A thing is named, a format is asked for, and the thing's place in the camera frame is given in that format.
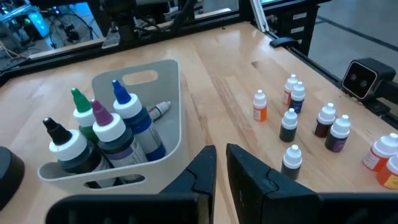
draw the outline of metal frame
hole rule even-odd
[[[314,5],[327,2],[330,0],[276,0],[262,4],[265,13],[275,13],[290,9],[292,7],[300,7],[305,5]],[[109,49],[101,49],[102,43],[87,45],[78,49],[68,50],[66,52],[55,53],[22,63],[19,67],[10,69],[0,75],[0,86],[5,84],[9,79],[28,75],[42,70],[48,70],[82,60],[89,60],[108,54],[153,44],[163,40],[169,40],[184,35],[210,30],[217,27],[223,27],[239,22],[250,21],[254,25],[254,14],[250,0],[239,0],[239,10],[226,12],[214,16],[195,19],[184,23],[183,27],[176,34],[168,35],[144,35],[140,40],[127,45],[111,47]]]

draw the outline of wooden tabletop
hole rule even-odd
[[[215,223],[238,223],[228,185],[226,144],[239,144],[279,170],[290,144],[279,139],[284,83],[297,74],[306,87],[303,112],[294,143],[303,152],[298,182],[319,192],[385,192],[375,173],[361,159],[375,139],[392,127],[344,95],[317,72],[285,49],[269,47],[270,38],[248,23],[235,24],[157,44],[123,51],[28,76],[0,88],[0,143],[26,165],[20,189],[0,212],[0,223],[43,223],[49,207],[68,195],[41,183],[37,169],[54,161],[42,119],[51,116],[76,129],[70,89],[92,98],[91,79],[108,70],[171,58],[182,73],[183,103],[187,114],[189,150],[193,158],[206,144],[218,151]],[[263,89],[268,119],[252,118],[252,98]],[[348,114],[353,127],[340,153],[328,151],[312,128],[320,108],[334,102],[339,115]]]

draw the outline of white nozzle cap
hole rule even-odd
[[[286,153],[284,155],[283,163],[285,164],[285,166],[288,167],[289,169],[297,169],[301,166],[302,162],[303,162],[302,153],[298,145],[294,144],[290,146],[286,150]]]
[[[77,120],[77,123],[79,123],[80,126],[82,127],[89,127],[92,126],[95,122],[95,117],[93,114],[93,109],[90,109],[86,112],[79,112],[77,109],[73,111],[73,116]]]
[[[142,110],[142,104],[137,95],[130,93],[131,100],[121,105],[117,100],[113,102],[114,111],[122,117],[122,119],[132,118]]]
[[[257,90],[257,93],[254,95],[253,100],[254,106],[262,107],[267,104],[266,95],[262,92],[262,90]]]
[[[288,78],[288,79],[286,80],[285,90],[291,92],[291,91],[293,90],[294,85],[296,85],[298,81],[299,81],[299,80],[296,78],[296,75],[292,74],[292,75],[290,76],[290,78]]]
[[[282,118],[282,127],[289,130],[297,128],[297,113],[294,112],[293,108],[285,112]]]
[[[113,121],[105,126],[99,126],[97,122],[93,125],[93,131],[97,135],[101,142],[110,142],[116,140],[118,137],[122,136],[126,130],[126,125],[124,124],[120,115],[116,113],[111,113]]]
[[[321,124],[333,124],[336,118],[336,109],[333,103],[328,103],[318,114],[318,121]]]
[[[303,82],[297,82],[296,85],[293,87],[292,91],[292,99],[297,101],[304,100],[305,96],[305,88]]]
[[[390,158],[398,152],[398,134],[390,133],[373,144],[373,151],[383,158]]]
[[[348,115],[344,114],[340,118],[336,119],[331,126],[330,132],[334,137],[343,139],[348,137],[350,127],[351,121],[349,120]]]
[[[50,142],[49,149],[60,161],[69,161],[78,157],[87,146],[86,139],[77,130],[69,130],[72,138],[65,144],[57,146],[54,142]]]
[[[387,162],[387,168],[395,175],[398,175],[398,154],[391,156]]]

